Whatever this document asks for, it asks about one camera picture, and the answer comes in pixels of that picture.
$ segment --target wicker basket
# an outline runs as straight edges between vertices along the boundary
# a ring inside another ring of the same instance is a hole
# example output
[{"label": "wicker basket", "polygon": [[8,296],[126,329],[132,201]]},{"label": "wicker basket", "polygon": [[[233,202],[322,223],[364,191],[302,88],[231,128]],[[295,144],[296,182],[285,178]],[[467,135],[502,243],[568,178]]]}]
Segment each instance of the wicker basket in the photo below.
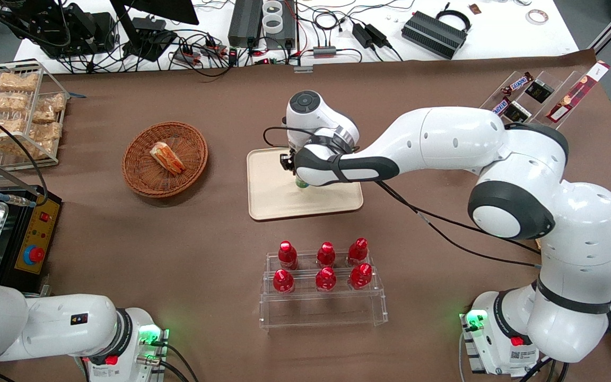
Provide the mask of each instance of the wicker basket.
[{"label": "wicker basket", "polygon": [[[156,142],[165,142],[185,165],[185,171],[173,175],[150,155]],[[189,124],[169,121],[155,124],[138,134],[121,160],[126,184],[139,195],[166,198],[193,184],[204,171],[208,150],[202,134]]]}]

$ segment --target brown paper tablecloth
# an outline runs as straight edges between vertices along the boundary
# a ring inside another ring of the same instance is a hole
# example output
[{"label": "brown paper tablecloth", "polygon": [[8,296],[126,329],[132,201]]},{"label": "brown paper tablecloth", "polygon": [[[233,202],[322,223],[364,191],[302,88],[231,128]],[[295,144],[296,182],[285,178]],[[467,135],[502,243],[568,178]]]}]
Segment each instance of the brown paper tablecloth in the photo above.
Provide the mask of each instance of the brown paper tablecloth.
[{"label": "brown paper tablecloth", "polygon": [[[459,312],[480,293],[525,285],[537,272],[456,249],[374,184],[363,185],[364,206],[353,213],[255,222],[247,211],[247,153],[265,147],[262,131],[279,126],[299,90],[316,90],[351,116],[366,147],[406,111],[478,107],[514,70],[565,78],[594,62],[583,51],[559,58],[323,65],[313,74],[265,65],[230,70],[214,81],[190,71],[61,76],[68,90],[88,98],[70,102],[60,165],[43,170],[49,189],[65,201],[49,254],[53,291],[104,294],[119,307],[146,309],[171,329],[172,345],[203,382],[458,380]],[[124,184],[121,157],[140,131],[167,120],[202,131],[208,167],[180,197],[147,201]],[[600,86],[561,131],[570,142],[565,178],[611,190],[611,104]],[[418,171],[388,183],[415,205],[469,222],[466,203],[475,181],[465,171]],[[539,261],[516,246],[438,224],[472,249]],[[300,250],[332,241],[344,253],[357,237],[369,240],[386,287],[387,324],[270,334],[259,328],[267,251],[288,239]],[[463,363],[466,380],[509,380],[471,375]],[[0,363],[0,371],[18,382],[82,380],[70,357]],[[611,380],[611,335],[570,367],[567,381],[579,380]]]}]

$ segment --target wooden tray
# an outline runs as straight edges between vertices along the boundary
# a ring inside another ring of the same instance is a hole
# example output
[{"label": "wooden tray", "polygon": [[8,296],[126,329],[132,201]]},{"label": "wooden tray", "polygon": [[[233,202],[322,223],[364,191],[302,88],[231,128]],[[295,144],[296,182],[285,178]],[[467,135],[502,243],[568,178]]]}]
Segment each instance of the wooden tray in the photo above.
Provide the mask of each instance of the wooden tray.
[{"label": "wooden tray", "polygon": [[359,183],[296,186],[295,176],[280,164],[280,154],[288,153],[288,149],[270,148],[247,155],[249,215],[254,220],[354,211],[362,206]]}]

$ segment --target white table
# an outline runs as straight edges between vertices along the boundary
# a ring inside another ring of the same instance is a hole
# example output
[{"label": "white table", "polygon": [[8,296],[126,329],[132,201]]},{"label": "white table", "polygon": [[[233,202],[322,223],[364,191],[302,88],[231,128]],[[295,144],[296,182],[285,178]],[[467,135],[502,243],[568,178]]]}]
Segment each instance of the white table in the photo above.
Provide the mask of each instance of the white table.
[{"label": "white table", "polygon": [[[352,0],[301,0],[303,5],[308,7],[318,6],[338,6],[346,5],[352,2]],[[108,0],[74,0],[85,12],[110,12],[114,17],[114,10],[112,9]],[[340,8],[332,8],[332,10],[340,10],[347,12],[350,8],[355,5],[376,5],[380,2],[378,0],[357,0],[353,5]],[[398,7],[409,7],[412,0],[398,0],[393,5]],[[475,15],[468,8],[469,4],[477,3],[481,14]],[[415,45],[414,43],[402,38],[401,30],[404,23],[412,17],[412,12],[419,10],[428,15],[435,15],[437,12],[444,8],[446,0],[444,1],[431,1],[425,2],[423,0],[415,0],[414,6],[410,10],[394,10],[388,7],[365,10],[362,13],[355,14],[356,19],[362,20],[366,23],[373,24],[377,29],[388,36],[388,41],[393,47],[400,53],[402,58],[405,60],[443,60],[443,58],[436,54],[430,53],[429,51]],[[299,15],[305,19],[312,19],[312,11],[307,10],[303,5],[299,6]],[[557,7],[553,0],[534,0],[533,4],[524,7],[514,3],[512,0],[506,3],[500,3],[497,0],[451,0],[449,9],[458,10],[468,16],[473,25],[468,32],[468,38],[466,43],[456,52],[454,60],[470,60],[480,58],[507,58],[507,57],[524,57],[524,56],[558,56],[561,54],[572,53],[573,51],[579,50],[577,44],[572,39],[572,35],[567,29],[565,22],[560,16]],[[525,15],[531,9],[543,10],[548,14],[548,22],[543,25],[530,24],[526,19]],[[188,25],[180,24],[174,25],[172,22],[167,21],[167,29],[176,31],[179,29],[199,29],[202,31],[209,32],[212,36],[218,37],[223,41],[228,40],[228,28],[230,26],[230,20],[232,17],[233,5],[231,3],[226,4],[220,10],[212,10],[208,7],[196,7],[197,17],[199,18],[199,25]],[[145,12],[138,10],[129,11],[130,17],[144,17]],[[455,16],[445,16],[441,18],[446,24],[450,24],[457,29],[463,29],[463,23]],[[328,24],[329,18],[322,17],[320,20],[321,24]],[[310,22],[301,21],[301,34],[305,30],[308,36],[308,49],[311,49],[313,44],[316,45],[316,35]],[[338,32],[337,29],[332,31],[331,42],[336,48],[355,48],[363,52],[364,62],[378,61],[378,58],[374,53],[369,50],[363,50],[358,44],[356,39],[352,36],[352,23],[347,20],[342,25],[344,31]],[[191,36],[194,32],[191,31],[179,31],[182,37]],[[119,25],[119,34],[121,35],[121,41],[124,42],[128,37],[124,30]],[[322,31],[319,31],[320,42],[324,44],[322,37]],[[304,50],[303,44],[305,38],[301,36],[301,50]],[[168,51],[175,51],[177,46],[170,46]],[[381,58],[386,61],[398,60],[395,53],[388,48],[382,48],[377,50]],[[319,63],[351,63],[359,60],[359,55],[353,51],[350,54],[339,54],[333,58],[312,58],[312,54],[303,57],[302,65],[313,65]],[[119,56],[119,53],[112,54],[113,56]],[[95,56],[95,62],[105,58],[107,54],[97,54]],[[241,64],[245,63],[245,57],[240,60]],[[51,60],[46,54],[41,51],[39,46],[34,45],[31,41],[25,39],[20,44],[18,53],[15,54],[15,60],[23,60],[27,58],[34,58],[42,62],[44,66],[51,73],[67,73],[68,70],[55,60]],[[270,51],[261,58],[284,58],[284,53],[281,50]],[[108,58],[102,65],[106,65],[111,62],[111,58]],[[136,63],[136,57],[129,57],[125,60],[125,66],[129,67]],[[204,67],[208,66],[206,61],[203,62]],[[120,68],[120,64],[115,64],[109,67],[111,71],[116,71]],[[169,58],[168,54],[164,53],[160,57],[161,68],[168,68]],[[158,70],[156,63],[150,61],[143,61],[138,65],[139,71],[151,71]]]}]

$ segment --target packaged bread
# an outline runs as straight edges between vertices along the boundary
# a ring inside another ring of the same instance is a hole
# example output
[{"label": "packaged bread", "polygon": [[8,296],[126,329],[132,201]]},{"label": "packaged bread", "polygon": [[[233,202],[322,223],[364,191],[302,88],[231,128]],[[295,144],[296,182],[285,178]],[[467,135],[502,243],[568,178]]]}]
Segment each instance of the packaged bread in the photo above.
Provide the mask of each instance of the packaged bread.
[{"label": "packaged bread", "polygon": [[37,89],[39,73],[0,73],[0,91],[33,92]]},{"label": "packaged bread", "polygon": [[0,125],[3,126],[6,130],[10,131],[10,133],[14,131],[25,131],[27,127],[27,121],[22,118],[17,119],[0,119]]},{"label": "packaged bread", "polygon": [[65,94],[58,93],[54,96],[39,96],[37,110],[53,111],[59,113],[65,110]]},{"label": "packaged bread", "polygon": [[32,123],[53,123],[56,119],[56,113],[51,110],[36,110],[32,113]]},{"label": "packaged bread", "polygon": [[55,121],[47,124],[32,123],[30,138],[37,142],[57,140],[60,138],[60,124]]},{"label": "packaged bread", "polygon": [[157,163],[174,175],[180,174],[185,170],[185,165],[182,164],[171,147],[164,142],[155,143],[155,146],[150,150],[150,155],[155,158]]},{"label": "packaged bread", "polygon": [[[39,149],[34,147],[32,143],[28,141],[20,140],[20,143],[22,143],[22,145],[27,149],[27,151],[32,156],[32,159],[39,160],[39,159],[44,159],[48,157],[46,153],[40,151]],[[53,143],[54,143],[53,140],[45,140],[45,141],[37,142],[37,144],[40,145],[47,152],[51,152],[51,149],[53,149]],[[20,146],[18,146],[15,142],[0,143],[0,152],[2,152],[2,154],[10,154],[10,155],[16,155],[17,157],[27,158],[27,155],[25,155],[25,153],[20,148]]]},{"label": "packaged bread", "polygon": [[29,101],[25,93],[0,93],[0,112],[25,111]]}]

